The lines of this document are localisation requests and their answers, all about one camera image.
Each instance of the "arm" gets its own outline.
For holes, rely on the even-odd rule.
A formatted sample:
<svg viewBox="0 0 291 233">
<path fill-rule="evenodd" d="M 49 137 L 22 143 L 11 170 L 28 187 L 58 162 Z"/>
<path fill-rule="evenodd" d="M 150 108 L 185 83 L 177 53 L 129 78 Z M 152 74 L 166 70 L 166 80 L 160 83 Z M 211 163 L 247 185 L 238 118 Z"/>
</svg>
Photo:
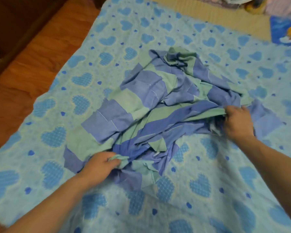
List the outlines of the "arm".
<svg viewBox="0 0 291 233">
<path fill-rule="evenodd" d="M 246 107 L 227 106 L 225 132 L 256 167 L 263 180 L 291 218 L 291 158 L 264 145 L 253 134 Z"/>
<path fill-rule="evenodd" d="M 67 180 L 53 194 L 20 218 L 6 233 L 58 232 L 83 194 L 101 183 L 111 170 L 120 164 L 118 159 L 108 161 L 108 158 L 114 155 L 113 152 L 95 154 L 80 173 Z"/>
</svg>

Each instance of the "person's right arm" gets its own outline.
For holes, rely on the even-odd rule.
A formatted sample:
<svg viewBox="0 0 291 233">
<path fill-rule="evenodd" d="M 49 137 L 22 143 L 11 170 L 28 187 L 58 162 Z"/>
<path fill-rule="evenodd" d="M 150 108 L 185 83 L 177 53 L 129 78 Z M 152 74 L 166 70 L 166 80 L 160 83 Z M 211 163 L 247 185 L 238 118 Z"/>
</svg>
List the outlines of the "person's right arm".
<svg viewBox="0 0 291 233">
<path fill-rule="evenodd" d="M 253 134 L 246 107 L 227 106 L 224 130 L 256 167 L 263 180 L 291 218 L 291 158 L 264 145 Z"/>
</svg>

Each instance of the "person's left hand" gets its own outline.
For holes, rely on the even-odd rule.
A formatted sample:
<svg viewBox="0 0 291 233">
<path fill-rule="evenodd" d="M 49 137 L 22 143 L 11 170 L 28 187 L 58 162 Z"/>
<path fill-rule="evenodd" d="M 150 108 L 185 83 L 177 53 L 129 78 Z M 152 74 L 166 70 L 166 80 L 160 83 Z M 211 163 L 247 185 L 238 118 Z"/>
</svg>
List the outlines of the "person's left hand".
<svg viewBox="0 0 291 233">
<path fill-rule="evenodd" d="M 85 183 L 85 188 L 90 189 L 103 182 L 113 168 L 121 163 L 119 159 L 108 161 L 115 156 L 114 152 L 99 152 L 94 154 L 77 176 Z"/>
</svg>

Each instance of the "heart patterned sheet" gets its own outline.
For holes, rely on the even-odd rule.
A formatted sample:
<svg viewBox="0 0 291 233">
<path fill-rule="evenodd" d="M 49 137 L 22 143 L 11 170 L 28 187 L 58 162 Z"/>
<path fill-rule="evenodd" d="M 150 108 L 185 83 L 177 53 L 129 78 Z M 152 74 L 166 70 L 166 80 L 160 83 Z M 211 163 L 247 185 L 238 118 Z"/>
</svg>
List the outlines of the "heart patterned sheet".
<svg viewBox="0 0 291 233">
<path fill-rule="evenodd" d="M 284 125 L 264 144 L 291 157 L 291 47 L 202 22 L 148 0 L 107 0 L 81 48 L 0 149 L 0 222 L 34 208 L 74 174 L 67 132 L 97 110 L 141 51 L 180 46 L 238 82 Z M 184 136 L 156 184 L 127 191 L 108 179 L 82 198 L 61 232 L 291 232 L 291 220 L 225 137 Z"/>
</svg>

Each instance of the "brown wood floor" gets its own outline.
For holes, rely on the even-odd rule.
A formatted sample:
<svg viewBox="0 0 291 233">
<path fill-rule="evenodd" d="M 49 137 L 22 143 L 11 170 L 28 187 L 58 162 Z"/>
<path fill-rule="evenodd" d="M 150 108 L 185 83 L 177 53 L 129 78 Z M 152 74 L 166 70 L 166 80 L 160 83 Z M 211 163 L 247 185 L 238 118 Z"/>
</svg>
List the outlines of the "brown wood floor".
<svg viewBox="0 0 291 233">
<path fill-rule="evenodd" d="M 0 75 L 0 147 L 48 91 L 99 12 L 91 0 L 68 0 Z"/>
</svg>

